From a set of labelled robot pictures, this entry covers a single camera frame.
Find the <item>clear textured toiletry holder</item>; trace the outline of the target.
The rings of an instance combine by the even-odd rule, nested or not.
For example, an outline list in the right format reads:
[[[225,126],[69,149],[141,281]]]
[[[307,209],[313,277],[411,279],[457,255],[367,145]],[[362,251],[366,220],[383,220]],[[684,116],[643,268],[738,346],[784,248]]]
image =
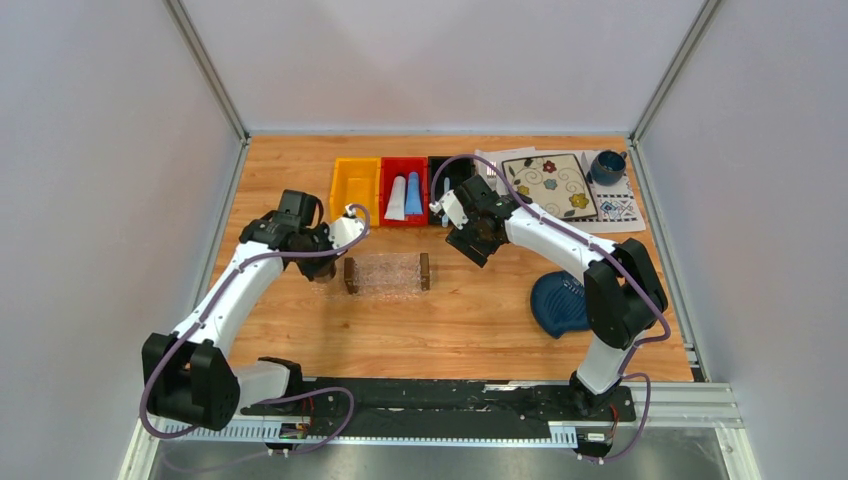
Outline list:
[[[351,295],[414,295],[431,288],[428,253],[366,254],[347,257],[342,284]]]

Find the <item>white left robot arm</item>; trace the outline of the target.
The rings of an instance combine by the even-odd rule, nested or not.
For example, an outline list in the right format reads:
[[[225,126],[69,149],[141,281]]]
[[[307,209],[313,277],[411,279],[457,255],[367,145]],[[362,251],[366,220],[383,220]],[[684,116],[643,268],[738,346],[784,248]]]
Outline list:
[[[317,197],[284,191],[276,209],[244,227],[228,266],[189,316],[170,333],[148,337],[139,410],[149,433],[167,436],[151,416],[220,431],[241,409],[266,400],[283,415],[302,408],[306,390],[294,380],[297,364],[262,357],[235,368],[227,356],[261,296],[290,264],[310,281],[334,276],[338,254],[323,214]]]

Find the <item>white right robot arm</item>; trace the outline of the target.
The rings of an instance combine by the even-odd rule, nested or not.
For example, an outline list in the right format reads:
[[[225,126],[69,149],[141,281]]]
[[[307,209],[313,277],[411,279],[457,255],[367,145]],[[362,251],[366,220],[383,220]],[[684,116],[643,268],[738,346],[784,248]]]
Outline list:
[[[635,239],[615,243],[582,232],[514,189],[498,194],[478,175],[429,208],[449,220],[447,243],[478,266],[512,244],[579,281],[592,340],[569,379],[570,404],[583,418],[598,417],[636,349],[651,341],[649,330],[668,324],[668,298],[646,247]]]

